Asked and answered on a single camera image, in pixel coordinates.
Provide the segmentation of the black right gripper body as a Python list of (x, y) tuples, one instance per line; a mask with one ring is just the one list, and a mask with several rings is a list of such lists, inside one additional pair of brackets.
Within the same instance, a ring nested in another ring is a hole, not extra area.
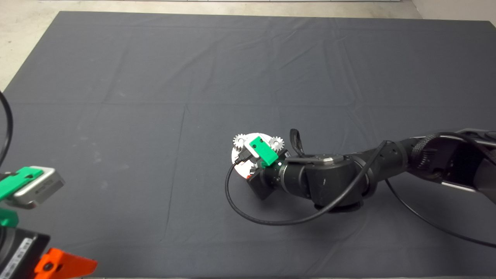
[(287, 164), (286, 160), (278, 160), (271, 166), (256, 167), (250, 171), (253, 176), (247, 180), (247, 183), (257, 198), (264, 201), (275, 191), (289, 193), (284, 182)]

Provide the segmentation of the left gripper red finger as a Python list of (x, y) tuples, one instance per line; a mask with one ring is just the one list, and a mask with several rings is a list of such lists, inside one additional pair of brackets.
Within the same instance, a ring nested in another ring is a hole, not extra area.
[(92, 274), (98, 262), (57, 248), (50, 248), (34, 269), (34, 279), (72, 279)]

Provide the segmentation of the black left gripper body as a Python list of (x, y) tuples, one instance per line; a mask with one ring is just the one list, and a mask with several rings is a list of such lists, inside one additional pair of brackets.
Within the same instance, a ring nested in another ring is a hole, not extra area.
[(0, 278), (33, 279), (51, 237), (34, 231), (1, 227)]

